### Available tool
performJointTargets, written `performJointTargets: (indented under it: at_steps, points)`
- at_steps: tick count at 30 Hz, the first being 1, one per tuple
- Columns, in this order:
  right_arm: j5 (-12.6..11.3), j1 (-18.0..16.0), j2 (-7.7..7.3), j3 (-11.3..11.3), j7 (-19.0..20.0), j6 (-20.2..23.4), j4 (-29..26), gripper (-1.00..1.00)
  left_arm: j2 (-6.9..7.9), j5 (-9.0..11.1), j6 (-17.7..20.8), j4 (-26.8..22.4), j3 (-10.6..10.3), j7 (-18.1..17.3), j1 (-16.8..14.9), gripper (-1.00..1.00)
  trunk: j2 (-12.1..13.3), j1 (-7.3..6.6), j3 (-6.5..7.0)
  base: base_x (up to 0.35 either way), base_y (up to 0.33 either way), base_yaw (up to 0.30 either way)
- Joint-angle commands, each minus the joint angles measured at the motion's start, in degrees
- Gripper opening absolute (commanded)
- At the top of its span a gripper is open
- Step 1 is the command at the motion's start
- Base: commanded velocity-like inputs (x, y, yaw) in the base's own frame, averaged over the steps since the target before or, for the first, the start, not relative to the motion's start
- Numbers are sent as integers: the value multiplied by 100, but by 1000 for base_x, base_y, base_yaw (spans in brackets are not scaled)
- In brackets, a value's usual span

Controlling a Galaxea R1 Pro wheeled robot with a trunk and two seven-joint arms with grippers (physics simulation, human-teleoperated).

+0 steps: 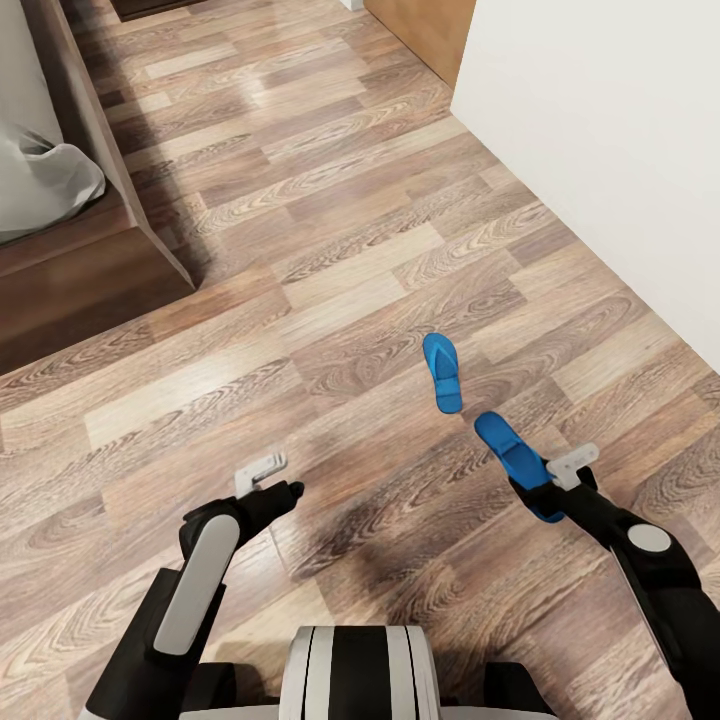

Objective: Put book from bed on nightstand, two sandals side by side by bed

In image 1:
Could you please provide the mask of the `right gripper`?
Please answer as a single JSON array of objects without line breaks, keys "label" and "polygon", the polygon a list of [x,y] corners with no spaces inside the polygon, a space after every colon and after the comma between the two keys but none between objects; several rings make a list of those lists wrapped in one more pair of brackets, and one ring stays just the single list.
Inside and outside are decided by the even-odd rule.
[{"label": "right gripper", "polygon": [[581,484],[573,487],[570,491],[557,487],[553,480],[530,491],[512,477],[509,476],[508,480],[528,509],[536,505],[538,512],[541,512],[544,518],[562,511],[577,525],[582,526],[582,512],[586,510],[586,506],[596,500],[607,499],[597,492],[598,486],[592,469],[588,465],[579,469],[576,474],[581,480]]}]

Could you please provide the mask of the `sandal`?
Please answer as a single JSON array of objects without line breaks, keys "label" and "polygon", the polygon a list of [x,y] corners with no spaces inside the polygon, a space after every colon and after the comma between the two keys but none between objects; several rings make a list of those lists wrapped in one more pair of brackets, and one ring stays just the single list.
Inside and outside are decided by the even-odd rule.
[{"label": "sandal", "polygon": [[458,381],[458,358],[450,339],[441,334],[428,334],[423,341],[424,356],[436,389],[440,412],[454,414],[462,408]]},{"label": "sandal", "polygon": [[[530,491],[555,478],[547,470],[542,457],[526,444],[502,416],[494,412],[484,413],[476,419],[474,429],[501,461],[507,474],[526,490]],[[536,505],[530,509],[544,522],[555,523],[565,516],[564,512],[559,511],[544,518]]]}]

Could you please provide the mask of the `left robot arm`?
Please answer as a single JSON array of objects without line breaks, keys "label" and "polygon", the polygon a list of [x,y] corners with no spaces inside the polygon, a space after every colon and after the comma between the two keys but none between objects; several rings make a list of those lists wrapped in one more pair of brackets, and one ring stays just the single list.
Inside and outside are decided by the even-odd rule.
[{"label": "left robot arm", "polygon": [[303,495],[302,482],[258,484],[288,464],[283,453],[271,453],[239,469],[236,496],[183,517],[182,570],[158,572],[77,720],[179,720],[235,551],[295,509]]}]

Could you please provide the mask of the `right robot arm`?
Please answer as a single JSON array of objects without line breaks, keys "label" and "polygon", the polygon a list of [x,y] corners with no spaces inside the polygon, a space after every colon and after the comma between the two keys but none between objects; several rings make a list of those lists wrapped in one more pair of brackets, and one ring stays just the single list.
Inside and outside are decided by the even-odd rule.
[{"label": "right robot arm", "polygon": [[692,720],[720,720],[720,610],[678,538],[597,492],[588,464],[598,456],[583,443],[544,462],[555,478],[541,486],[508,480],[528,509],[536,505],[544,518],[564,512],[612,553]]}]

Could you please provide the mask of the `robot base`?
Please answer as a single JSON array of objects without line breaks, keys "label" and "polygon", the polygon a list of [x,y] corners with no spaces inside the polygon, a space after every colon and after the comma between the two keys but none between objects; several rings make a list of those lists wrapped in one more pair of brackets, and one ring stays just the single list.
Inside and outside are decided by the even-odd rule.
[{"label": "robot base", "polygon": [[[520,662],[488,662],[485,678],[485,707],[440,697],[441,720],[559,720]],[[179,720],[279,720],[280,697],[264,697],[259,706],[236,707],[236,694],[232,662],[201,662]]]}]

